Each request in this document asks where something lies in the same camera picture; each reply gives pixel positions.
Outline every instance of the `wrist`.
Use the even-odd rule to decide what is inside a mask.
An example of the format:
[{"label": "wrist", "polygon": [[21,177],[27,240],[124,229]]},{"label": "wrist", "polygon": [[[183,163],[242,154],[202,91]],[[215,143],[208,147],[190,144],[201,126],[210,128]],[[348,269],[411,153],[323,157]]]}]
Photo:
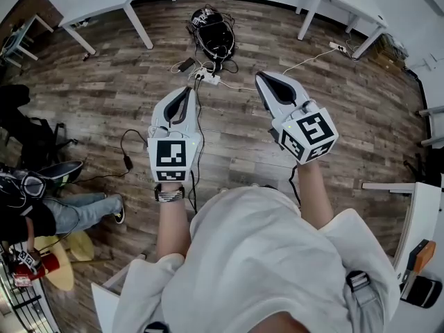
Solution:
[{"label": "wrist", "polygon": [[180,182],[163,182],[161,184],[162,191],[176,191],[179,190],[182,184]]}]

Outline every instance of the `sneaker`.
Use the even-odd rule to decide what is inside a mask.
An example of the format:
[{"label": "sneaker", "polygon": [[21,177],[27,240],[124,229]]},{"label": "sneaker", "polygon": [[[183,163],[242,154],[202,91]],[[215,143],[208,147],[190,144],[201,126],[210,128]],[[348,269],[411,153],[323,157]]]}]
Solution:
[{"label": "sneaker", "polygon": [[125,207],[122,206],[122,209],[118,214],[114,214],[114,219],[118,225],[121,225],[125,221]]}]

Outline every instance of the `wristwatch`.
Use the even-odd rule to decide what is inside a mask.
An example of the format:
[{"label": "wristwatch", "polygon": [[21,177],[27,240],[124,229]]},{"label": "wristwatch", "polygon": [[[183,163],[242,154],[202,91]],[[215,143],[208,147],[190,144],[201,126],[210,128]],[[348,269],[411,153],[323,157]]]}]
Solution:
[{"label": "wristwatch", "polygon": [[174,191],[162,191],[162,183],[160,183],[154,188],[154,197],[159,203],[172,203],[185,197],[185,189],[181,185],[179,189]]}]

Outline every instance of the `plug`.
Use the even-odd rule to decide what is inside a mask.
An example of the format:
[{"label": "plug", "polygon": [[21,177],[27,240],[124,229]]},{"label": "plug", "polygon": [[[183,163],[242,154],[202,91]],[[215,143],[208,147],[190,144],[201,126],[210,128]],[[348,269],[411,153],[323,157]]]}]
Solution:
[{"label": "plug", "polygon": [[127,155],[123,156],[123,162],[125,163],[126,170],[128,170],[128,171],[130,171],[134,167],[133,161]]}]

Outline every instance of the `strap buckle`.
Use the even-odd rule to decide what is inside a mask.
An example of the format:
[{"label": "strap buckle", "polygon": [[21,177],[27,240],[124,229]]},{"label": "strap buckle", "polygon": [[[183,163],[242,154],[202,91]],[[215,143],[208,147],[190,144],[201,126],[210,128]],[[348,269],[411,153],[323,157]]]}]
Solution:
[{"label": "strap buckle", "polygon": [[352,292],[356,292],[370,285],[370,278],[367,273],[363,271],[352,271],[347,275],[346,281]]}]

